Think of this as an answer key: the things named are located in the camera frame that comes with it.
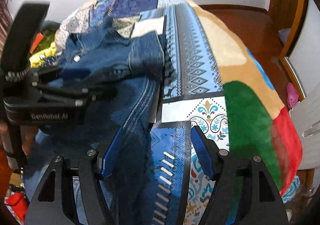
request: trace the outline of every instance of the pink crocs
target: pink crocs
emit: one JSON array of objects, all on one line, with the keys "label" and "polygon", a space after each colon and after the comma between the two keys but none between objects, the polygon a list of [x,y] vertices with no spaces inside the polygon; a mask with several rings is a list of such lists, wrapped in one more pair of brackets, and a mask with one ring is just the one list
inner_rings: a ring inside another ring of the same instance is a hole
[{"label": "pink crocs", "polygon": [[292,109],[294,106],[296,106],[296,104],[299,101],[299,94],[295,90],[292,83],[288,83],[287,93],[288,93],[288,96],[287,96],[288,108]]}]

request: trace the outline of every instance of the orange fabric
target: orange fabric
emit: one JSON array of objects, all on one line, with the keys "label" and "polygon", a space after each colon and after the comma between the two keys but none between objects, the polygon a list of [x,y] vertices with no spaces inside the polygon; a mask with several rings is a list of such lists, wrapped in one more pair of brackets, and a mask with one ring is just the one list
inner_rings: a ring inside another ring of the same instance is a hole
[{"label": "orange fabric", "polygon": [[33,51],[36,49],[36,47],[39,45],[41,40],[43,40],[44,36],[41,33],[38,33],[37,36],[35,37],[35,40],[33,41],[31,48],[30,48],[30,53],[32,54]]},{"label": "orange fabric", "polygon": [[12,170],[8,166],[7,157],[0,148],[0,198],[4,199],[10,182]]},{"label": "orange fabric", "polygon": [[[281,152],[277,152],[277,150],[275,149],[278,156],[280,168],[287,169],[288,172],[284,181],[284,185],[280,191],[280,194],[283,195],[292,183],[292,180],[294,179],[294,176],[296,175],[298,167],[301,163],[302,145],[285,107],[281,109],[278,117],[273,120],[273,125],[276,126],[277,132],[282,138],[285,152],[288,155],[288,157],[285,157],[286,154],[283,154],[284,152],[282,152],[281,154]],[[283,161],[283,159],[279,159],[279,155],[282,155],[282,158],[286,158],[286,161]]]}]

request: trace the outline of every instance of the metal screw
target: metal screw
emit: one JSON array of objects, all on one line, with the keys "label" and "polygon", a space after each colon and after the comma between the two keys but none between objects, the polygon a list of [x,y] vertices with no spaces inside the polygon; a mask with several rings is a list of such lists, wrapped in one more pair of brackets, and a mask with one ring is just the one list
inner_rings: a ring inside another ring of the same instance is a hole
[{"label": "metal screw", "polygon": [[61,161],[61,159],[62,159],[62,157],[58,155],[58,156],[55,156],[53,160],[55,162],[59,162],[59,161]]},{"label": "metal screw", "polygon": [[95,153],[96,153],[96,151],[94,149],[90,149],[87,151],[88,156],[93,156]]},{"label": "metal screw", "polygon": [[228,155],[228,151],[225,150],[225,149],[220,149],[219,150],[219,154],[222,155],[222,156],[226,156],[226,155]]},{"label": "metal screw", "polygon": [[75,101],[75,106],[82,106],[83,105],[83,101],[82,100],[76,100]]},{"label": "metal screw", "polygon": [[81,60],[81,57],[78,56],[78,55],[75,55],[75,56],[73,57],[73,60],[74,60],[75,62],[79,62],[79,61]]},{"label": "metal screw", "polygon": [[256,162],[260,162],[261,161],[261,157],[259,157],[259,156],[253,156],[253,159]]}]

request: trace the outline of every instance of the jacket button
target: jacket button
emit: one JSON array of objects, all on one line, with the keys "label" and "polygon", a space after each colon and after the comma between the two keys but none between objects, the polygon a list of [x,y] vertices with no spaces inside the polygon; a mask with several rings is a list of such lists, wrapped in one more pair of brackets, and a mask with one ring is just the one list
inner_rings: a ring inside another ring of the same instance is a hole
[{"label": "jacket button", "polygon": [[78,56],[78,55],[76,55],[76,56],[73,57],[73,60],[74,60],[75,62],[79,62],[79,61],[81,60],[81,57]]}]

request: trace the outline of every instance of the blue gripper pad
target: blue gripper pad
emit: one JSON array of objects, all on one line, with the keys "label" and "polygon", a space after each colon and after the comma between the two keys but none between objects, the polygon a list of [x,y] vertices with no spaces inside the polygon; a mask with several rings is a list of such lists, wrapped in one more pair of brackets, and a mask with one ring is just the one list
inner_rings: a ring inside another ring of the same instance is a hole
[{"label": "blue gripper pad", "polygon": [[117,158],[119,156],[119,152],[121,150],[122,144],[124,141],[123,129],[120,127],[113,138],[113,141],[105,152],[103,159],[100,174],[102,177],[106,178],[111,175],[113,167],[116,164]]},{"label": "blue gripper pad", "polygon": [[212,167],[212,158],[204,143],[202,142],[202,139],[198,131],[196,130],[196,127],[191,128],[190,137],[204,174],[207,175],[210,179],[213,179],[214,172]]}]

